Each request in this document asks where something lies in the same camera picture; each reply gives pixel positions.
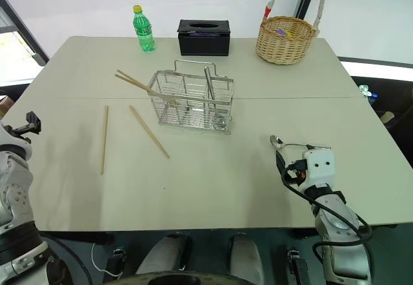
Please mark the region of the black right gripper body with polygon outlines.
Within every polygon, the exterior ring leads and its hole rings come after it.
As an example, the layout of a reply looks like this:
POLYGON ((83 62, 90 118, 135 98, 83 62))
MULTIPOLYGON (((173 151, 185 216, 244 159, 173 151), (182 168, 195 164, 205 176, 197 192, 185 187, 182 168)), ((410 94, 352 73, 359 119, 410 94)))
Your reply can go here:
POLYGON ((301 185, 307 178, 307 161, 301 159, 289 164, 283 173, 283 183, 286 185, 301 185))

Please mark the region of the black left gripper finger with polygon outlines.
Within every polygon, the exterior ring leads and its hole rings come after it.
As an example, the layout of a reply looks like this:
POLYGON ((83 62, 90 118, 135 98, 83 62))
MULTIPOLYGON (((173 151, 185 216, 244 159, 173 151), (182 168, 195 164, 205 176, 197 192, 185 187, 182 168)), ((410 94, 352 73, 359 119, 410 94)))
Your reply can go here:
POLYGON ((41 120, 33 111, 26 114, 26 121, 28 122, 28 132, 39 135, 41 132, 41 120))

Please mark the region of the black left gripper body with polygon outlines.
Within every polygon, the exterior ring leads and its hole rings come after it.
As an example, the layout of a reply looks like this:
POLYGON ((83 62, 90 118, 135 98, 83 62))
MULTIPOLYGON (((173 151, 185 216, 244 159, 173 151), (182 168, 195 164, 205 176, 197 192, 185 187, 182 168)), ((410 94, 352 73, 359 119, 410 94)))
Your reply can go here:
POLYGON ((29 138, 23 137, 23 134, 28 133, 31 130, 31 125, 30 124, 20 126, 20 127, 17 127, 17 128, 12 128, 10 125, 6 125, 5 130, 12 137, 16 137, 18 139, 23 139, 27 143, 31 143, 31 140, 29 138))

